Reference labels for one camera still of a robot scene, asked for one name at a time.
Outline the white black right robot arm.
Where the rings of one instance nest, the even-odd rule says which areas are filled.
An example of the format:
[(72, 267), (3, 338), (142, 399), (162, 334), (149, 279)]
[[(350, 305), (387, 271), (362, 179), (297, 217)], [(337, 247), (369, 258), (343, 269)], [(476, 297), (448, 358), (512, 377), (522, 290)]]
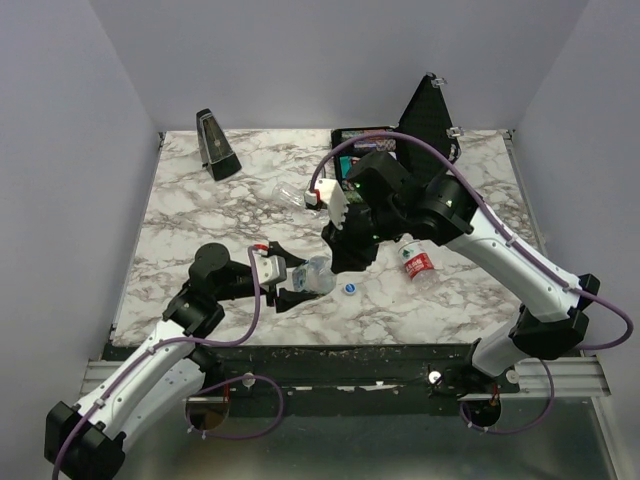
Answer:
[(580, 295), (597, 293), (598, 279), (566, 272), (520, 241), (458, 178), (441, 174), (424, 183), (391, 154), (372, 152), (351, 168), (348, 181), (358, 204), (335, 180), (317, 181), (306, 196), (328, 210), (322, 238), (332, 251), (333, 273), (364, 271), (380, 243), (409, 235), (462, 255), (520, 300), (513, 320), (473, 344), (459, 370), (467, 389), (483, 391), (513, 364), (555, 360), (583, 341), (591, 302)]

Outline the Pocari Sweat clear bottle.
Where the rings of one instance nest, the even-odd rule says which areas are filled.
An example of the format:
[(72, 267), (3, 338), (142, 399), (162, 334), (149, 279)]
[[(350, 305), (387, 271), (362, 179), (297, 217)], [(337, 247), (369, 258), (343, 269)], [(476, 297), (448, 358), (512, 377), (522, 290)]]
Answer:
[(292, 286), (296, 292), (326, 295), (336, 286), (336, 275), (331, 270), (331, 259), (313, 256), (292, 271)]

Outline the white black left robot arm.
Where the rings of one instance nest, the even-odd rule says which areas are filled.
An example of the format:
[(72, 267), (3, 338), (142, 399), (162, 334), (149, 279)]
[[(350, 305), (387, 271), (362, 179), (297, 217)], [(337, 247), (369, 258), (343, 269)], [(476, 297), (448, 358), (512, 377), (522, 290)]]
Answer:
[[(307, 292), (279, 290), (303, 259), (277, 242), (247, 249), (249, 262), (231, 259), (220, 243), (200, 247), (188, 278), (143, 343), (107, 379), (74, 405), (56, 404), (47, 414), (44, 454), (52, 478), (111, 479), (125, 447), (163, 408), (195, 391), (214, 393), (222, 380), (210, 349), (238, 347), (254, 334), (267, 304), (278, 312), (311, 299)], [(225, 300), (251, 298), (249, 327), (231, 341), (211, 339), (225, 317)]]

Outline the clear unlabelled plastic bottle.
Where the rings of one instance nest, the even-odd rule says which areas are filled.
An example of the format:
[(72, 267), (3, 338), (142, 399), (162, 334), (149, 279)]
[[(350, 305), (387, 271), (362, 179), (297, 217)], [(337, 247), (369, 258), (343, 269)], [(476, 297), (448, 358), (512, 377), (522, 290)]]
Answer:
[(304, 213), (316, 219), (325, 217), (323, 210), (308, 209), (304, 199), (304, 190), (287, 182), (278, 182), (272, 192), (271, 199), (276, 204), (298, 213)]

